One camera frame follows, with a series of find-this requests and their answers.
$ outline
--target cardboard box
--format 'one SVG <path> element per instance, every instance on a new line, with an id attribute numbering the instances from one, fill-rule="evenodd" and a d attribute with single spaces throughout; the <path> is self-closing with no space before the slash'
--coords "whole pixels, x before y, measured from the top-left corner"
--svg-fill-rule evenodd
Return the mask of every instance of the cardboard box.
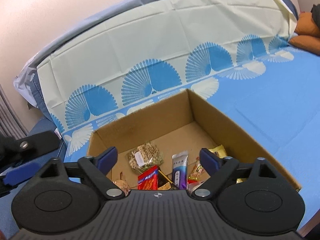
<path id="1" fill-rule="evenodd" d="M 130 168 L 126 154 L 148 141 L 164 154 L 164 163 L 160 167 L 167 175 L 172 172 L 172 155 L 187 150 L 190 173 L 201 148 L 210 149 L 223 144 L 228 155 L 241 162 L 252 163 L 258 157 L 268 159 L 295 189 L 301 189 L 295 178 L 262 146 L 191 90 L 99 128 L 91 135 L 87 155 L 97 156 L 115 146 L 118 162 L 107 177 L 120 179 L 122 172 L 130 187 L 136 188 L 138 175 Z"/>

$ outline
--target blue fan pattern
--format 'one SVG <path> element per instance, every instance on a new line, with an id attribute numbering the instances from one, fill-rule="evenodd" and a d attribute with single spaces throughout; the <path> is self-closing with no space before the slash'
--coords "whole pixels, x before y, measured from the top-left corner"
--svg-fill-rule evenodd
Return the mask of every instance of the blue fan pattern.
<path id="1" fill-rule="evenodd" d="M 117 109 L 113 95 L 101 86 L 84 85 L 75 90 L 67 103 L 65 118 L 69 129 L 95 116 Z"/>
<path id="2" fill-rule="evenodd" d="M 169 63 L 148 59 L 135 65 L 123 81 L 121 95 L 124 106 L 151 94 L 181 85 L 181 78 Z"/>
<path id="3" fill-rule="evenodd" d="M 278 34 L 274 36 L 272 41 L 269 43 L 269 53 L 273 53 L 280 49 L 283 49 L 288 46 L 288 42 L 283 38 L 280 37 Z"/>
<path id="4" fill-rule="evenodd" d="M 254 34 L 246 35 L 237 46 L 237 64 L 243 64 L 267 54 L 263 40 Z"/>
<path id="5" fill-rule="evenodd" d="M 64 127 L 63 127 L 62 123 L 60 122 L 60 120 L 54 114 L 50 114 L 50 115 L 51 115 L 51 118 L 52 118 L 54 124 L 57 126 L 59 132 L 63 133 Z"/>
<path id="6" fill-rule="evenodd" d="M 211 70 L 220 71 L 232 67 L 230 53 L 222 46 L 206 42 L 196 47 L 189 55 L 186 66 L 186 80 L 191 82 L 208 76 Z"/>

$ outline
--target orange cushion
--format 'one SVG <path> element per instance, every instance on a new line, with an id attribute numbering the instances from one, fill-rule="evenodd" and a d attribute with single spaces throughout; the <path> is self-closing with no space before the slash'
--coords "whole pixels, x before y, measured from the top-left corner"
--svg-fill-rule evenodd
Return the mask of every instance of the orange cushion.
<path id="1" fill-rule="evenodd" d="M 295 32 L 299 35 L 310 35 L 320 38 L 320 29 L 312 19 L 312 13 L 302 13 Z"/>
<path id="2" fill-rule="evenodd" d="M 320 56 L 320 38 L 299 35 L 289 40 L 292 46 L 312 52 Z"/>

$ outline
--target curtain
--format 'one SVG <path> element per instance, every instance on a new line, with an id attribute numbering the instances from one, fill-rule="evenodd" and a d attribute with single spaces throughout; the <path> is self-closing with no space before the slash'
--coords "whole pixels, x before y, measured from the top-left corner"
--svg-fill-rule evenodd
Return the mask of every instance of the curtain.
<path id="1" fill-rule="evenodd" d="M 24 138 L 28 131 L 17 118 L 0 85 L 0 133 L 15 139 Z"/>

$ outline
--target white logo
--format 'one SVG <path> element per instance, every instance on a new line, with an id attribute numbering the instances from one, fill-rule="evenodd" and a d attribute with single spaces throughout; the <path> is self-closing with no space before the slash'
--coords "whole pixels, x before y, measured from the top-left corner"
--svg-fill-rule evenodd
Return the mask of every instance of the white logo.
<path id="1" fill-rule="evenodd" d="M 163 196 L 163 194 L 162 194 L 162 193 L 160 193 L 160 192 L 157 192 L 157 193 L 155 193 L 155 194 L 154 194 L 154 196 L 155 196 L 156 198 L 160 198 L 160 197 L 162 197 L 162 196 Z"/>

